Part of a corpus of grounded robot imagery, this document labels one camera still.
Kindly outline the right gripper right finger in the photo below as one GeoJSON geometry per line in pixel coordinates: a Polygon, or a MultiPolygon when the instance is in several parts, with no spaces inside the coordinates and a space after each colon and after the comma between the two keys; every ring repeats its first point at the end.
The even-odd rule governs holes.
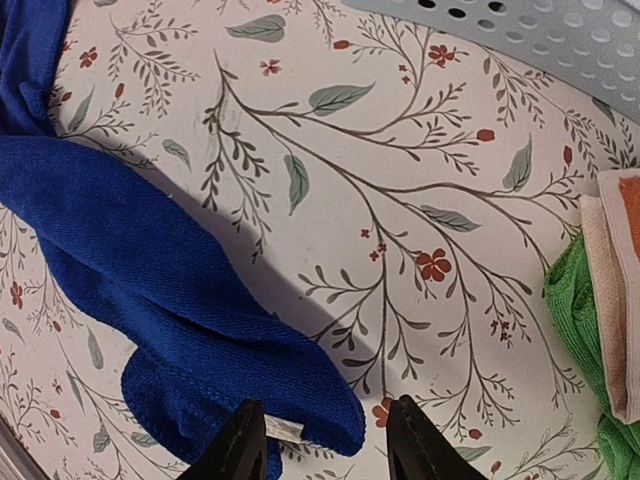
{"type": "Polygon", "coordinates": [[[387,419],[391,480],[484,480],[409,395],[391,401],[387,419]]]}

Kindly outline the blue towel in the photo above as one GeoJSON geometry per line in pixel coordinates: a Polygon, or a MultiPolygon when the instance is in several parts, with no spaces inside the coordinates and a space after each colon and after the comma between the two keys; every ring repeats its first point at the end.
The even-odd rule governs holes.
{"type": "Polygon", "coordinates": [[[356,454],[363,409],[326,353],[268,313],[163,191],[56,136],[47,106],[70,10],[1,5],[1,202],[34,229],[69,300],[135,344],[121,377],[131,413],[187,468],[246,399],[356,454]]]}

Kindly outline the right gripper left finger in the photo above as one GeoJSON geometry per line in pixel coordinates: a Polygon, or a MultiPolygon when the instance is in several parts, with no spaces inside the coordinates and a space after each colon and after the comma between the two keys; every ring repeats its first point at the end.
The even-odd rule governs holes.
{"type": "Polygon", "coordinates": [[[267,438],[263,404],[244,400],[201,457],[178,480],[265,480],[267,438]]]}

